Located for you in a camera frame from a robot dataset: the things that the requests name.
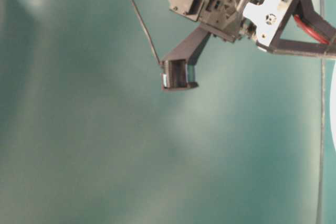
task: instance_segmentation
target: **wire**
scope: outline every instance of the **wire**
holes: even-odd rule
[[[135,14],[136,14],[137,17],[138,17],[138,20],[139,20],[139,22],[140,22],[140,25],[141,25],[141,27],[142,27],[144,33],[146,34],[147,40],[148,40],[148,42],[149,42],[149,44],[150,44],[150,46],[151,46],[152,53],[153,53],[153,55],[154,55],[154,57],[155,57],[155,59],[156,59],[156,62],[157,62],[157,64],[160,66],[161,64],[160,64],[160,59],[159,59],[159,57],[158,57],[158,53],[157,53],[156,50],[155,50],[155,47],[154,47],[154,43],[153,43],[152,37],[151,37],[151,35],[149,34],[148,29],[147,29],[147,27],[146,27],[146,24],[145,24],[145,22],[143,21],[143,19],[142,19],[142,17],[141,17],[140,11],[139,11],[139,9],[138,9],[138,7],[137,7],[135,1],[134,1],[134,0],[130,0],[130,1],[131,1],[132,5],[133,5],[133,7],[134,7],[134,11],[135,11]]]
[[[306,25],[301,18],[299,17],[299,15],[294,15],[294,19],[295,22],[297,23],[297,25],[306,33],[308,34],[310,37],[314,38],[315,40],[317,40],[319,43],[322,44],[329,44],[329,41],[327,39],[325,39],[322,35],[318,34],[313,28],[309,27],[308,25]]]

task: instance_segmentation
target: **white metal plate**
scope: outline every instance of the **white metal plate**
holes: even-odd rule
[[[270,45],[291,2],[292,0],[265,0],[261,5],[246,5],[243,16],[257,26],[259,43]]]

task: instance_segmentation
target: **black cable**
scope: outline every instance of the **black cable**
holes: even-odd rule
[[[141,14],[140,14],[140,12],[139,12],[139,9],[138,9],[138,7],[137,7],[135,1],[134,1],[134,0],[130,0],[130,1],[131,1],[132,5],[133,5],[133,7],[134,7],[134,11],[135,11],[135,14],[136,14],[137,17],[138,17],[138,20],[139,20],[139,22],[140,22],[140,25],[141,25],[141,27],[142,27],[144,33],[146,34],[146,37],[147,37],[148,42],[149,42],[149,44],[150,44],[150,46],[151,46],[152,53],[154,54],[154,57],[155,57],[155,59],[156,59],[156,61],[157,61],[157,64],[160,66],[160,65],[161,65],[161,64],[160,64],[160,59],[159,59],[159,57],[158,57],[158,53],[157,53],[156,50],[155,50],[154,43],[153,43],[153,41],[152,41],[152,37],[151,37],[151,35],[150,35],[149,32],[148,32],[148,29],[147,29],[147,27],[146,27],[146,24],[144,23],[144,21],[143,21],[143,19],[142,19],[142,17],[141,17]]]

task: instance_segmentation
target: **teal background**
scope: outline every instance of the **teal background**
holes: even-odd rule
[[[196,27],[136,2],[160,56]],[[1,223],[316,222],[320,60],[212,38],[164,93],[128,0],[2,3]]]

